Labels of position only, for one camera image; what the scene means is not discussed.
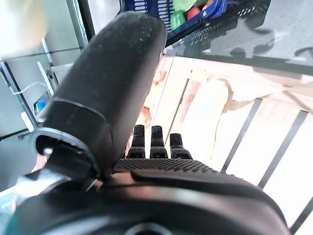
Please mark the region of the left five-finger robot hand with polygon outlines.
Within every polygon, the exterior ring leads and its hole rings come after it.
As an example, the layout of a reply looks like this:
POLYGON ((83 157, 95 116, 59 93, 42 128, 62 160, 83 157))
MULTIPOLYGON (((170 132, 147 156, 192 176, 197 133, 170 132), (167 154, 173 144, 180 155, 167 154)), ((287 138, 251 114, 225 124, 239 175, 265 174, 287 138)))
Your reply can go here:
POLYGON ((42 111, 7 235, 288 235, 259 187, 187 156, 125 158, 167 38, 164 23, 125 12, 83 50, 42 111))

